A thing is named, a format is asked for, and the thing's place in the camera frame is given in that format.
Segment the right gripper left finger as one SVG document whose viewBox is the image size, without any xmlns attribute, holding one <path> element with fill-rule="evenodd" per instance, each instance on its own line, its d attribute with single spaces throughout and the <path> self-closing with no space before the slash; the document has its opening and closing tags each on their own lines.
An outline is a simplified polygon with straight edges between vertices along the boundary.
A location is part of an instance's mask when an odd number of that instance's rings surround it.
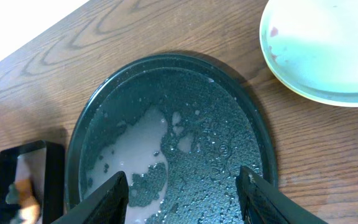
<svg viewBox="0 0 358 224">
<path fill-rule="evenodd" d="M 52 224 L 124 224 L 128 201 L 127 178 L 119 171 Z"/>
</svg>

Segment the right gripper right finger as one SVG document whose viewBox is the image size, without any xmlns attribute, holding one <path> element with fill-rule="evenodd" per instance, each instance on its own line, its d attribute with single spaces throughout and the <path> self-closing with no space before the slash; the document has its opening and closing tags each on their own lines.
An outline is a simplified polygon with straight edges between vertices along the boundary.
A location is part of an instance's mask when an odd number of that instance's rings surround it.
<svg viewBox="0 0 358 224">
<path fill-rule="evenodd" d="M 236 177 L 236 189 L 244 223 L 326 224 L 246 166 Z"/>
</svg>

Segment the green and yellow sponge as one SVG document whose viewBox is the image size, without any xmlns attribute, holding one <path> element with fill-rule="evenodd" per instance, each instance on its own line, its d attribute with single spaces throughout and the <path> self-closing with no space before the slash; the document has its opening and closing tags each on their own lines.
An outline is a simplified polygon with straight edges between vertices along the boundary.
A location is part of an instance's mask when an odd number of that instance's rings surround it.
<svg viewBox="0 0 358 224">
<path fill-rule="evenodd" d="M 34 196 L 30 179 L 22 179 L 9 186 L 6 203 L 20 206 L 10 224 L 35 224 L 40 217 L 40 204 Z"/>
</svg>

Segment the light blue plate top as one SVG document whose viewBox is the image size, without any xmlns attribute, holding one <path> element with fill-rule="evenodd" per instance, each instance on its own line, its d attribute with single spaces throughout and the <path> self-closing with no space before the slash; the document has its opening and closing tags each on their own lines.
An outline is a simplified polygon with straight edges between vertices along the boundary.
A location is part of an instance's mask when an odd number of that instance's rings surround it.
<svg viewBox="0 0 358 224">
<path fill-rule="evenodd" d="M 358 108 L 358 92 L 333 92 L 317 90 L 315 88 L 309 88 L 301 84 L 296 84 L 294 80 L 285 79 L 283 75 L 279 74 L 279 69 L 274 63 L 266 61 L 266 64 L 273 75 L 288 89 L 295 92 L 296 94 L 307 98 L 309 100 L 322 103 L 325 105 Z"/>
</svg>

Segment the light green plate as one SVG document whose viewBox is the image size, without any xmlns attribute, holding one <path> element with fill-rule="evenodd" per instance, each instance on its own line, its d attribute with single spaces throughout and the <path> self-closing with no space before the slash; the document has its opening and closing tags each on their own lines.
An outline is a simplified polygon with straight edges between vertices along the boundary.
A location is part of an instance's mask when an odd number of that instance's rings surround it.
<svg viewBox="0 0 358 224">
<path fill-rule="evenodd" d="M 265 62 L 285 79 L 358 92 L 358 0 L 269 0 L 259 39 Z"/>
</svg>

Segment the round black tray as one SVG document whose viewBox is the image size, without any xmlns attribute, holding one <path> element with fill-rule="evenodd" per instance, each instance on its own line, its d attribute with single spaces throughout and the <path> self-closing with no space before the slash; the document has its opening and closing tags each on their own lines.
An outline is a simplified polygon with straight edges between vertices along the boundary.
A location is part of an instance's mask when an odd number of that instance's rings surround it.
<svg viewBox="0 0 358 224">
<path fill-rule="evenodd" d="M 242 223 L 242 166 L 278 184 L 269 130 L 232 71 L 189 55 L 149 56 L 86 103 L 69 143 L 65 203 L 73 209 L 123 171 L 128 223 Z"/>
</svg>

